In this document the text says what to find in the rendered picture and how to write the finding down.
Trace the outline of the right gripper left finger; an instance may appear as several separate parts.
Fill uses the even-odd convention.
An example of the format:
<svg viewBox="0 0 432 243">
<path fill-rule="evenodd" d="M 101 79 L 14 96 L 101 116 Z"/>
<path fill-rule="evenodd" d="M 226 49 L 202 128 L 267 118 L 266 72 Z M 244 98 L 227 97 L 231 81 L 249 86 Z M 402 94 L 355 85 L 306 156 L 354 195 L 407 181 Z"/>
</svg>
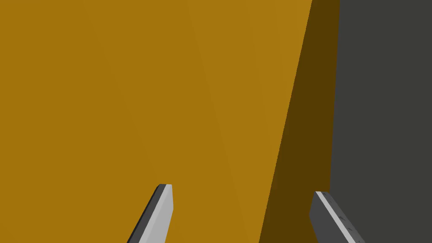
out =
<svg viewBox="0 0 432 243">
<path fill-rule="evenodd" d="M 172 185 L 159 184 L 127 243 L 165 243 L 172 214 Z"/>
</svg>

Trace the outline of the orange door leaf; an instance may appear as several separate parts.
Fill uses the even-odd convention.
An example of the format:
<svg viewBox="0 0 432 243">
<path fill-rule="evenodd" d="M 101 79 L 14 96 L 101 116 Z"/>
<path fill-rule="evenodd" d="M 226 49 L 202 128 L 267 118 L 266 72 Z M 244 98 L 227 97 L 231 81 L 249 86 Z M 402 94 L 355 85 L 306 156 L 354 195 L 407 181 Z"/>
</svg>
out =
<svg viewBox="0 0 432 243">
<path fill-rule="evenodd" d="M 0 243 L 316 243 L 340 0 L 0 0 Z"/>
</svg>

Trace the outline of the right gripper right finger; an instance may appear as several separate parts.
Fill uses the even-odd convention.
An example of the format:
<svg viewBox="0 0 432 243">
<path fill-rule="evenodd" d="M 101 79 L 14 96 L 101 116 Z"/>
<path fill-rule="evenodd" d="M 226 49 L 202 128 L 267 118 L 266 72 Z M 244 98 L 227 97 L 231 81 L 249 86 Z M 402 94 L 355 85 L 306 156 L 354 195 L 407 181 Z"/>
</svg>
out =
<svg viewBox="0 0 432 243">
<path fill-rule="evenodd" d="M 365 243 L 329 192 L 313 193 L 309 217 L 318 243 Z"/>
</svg>

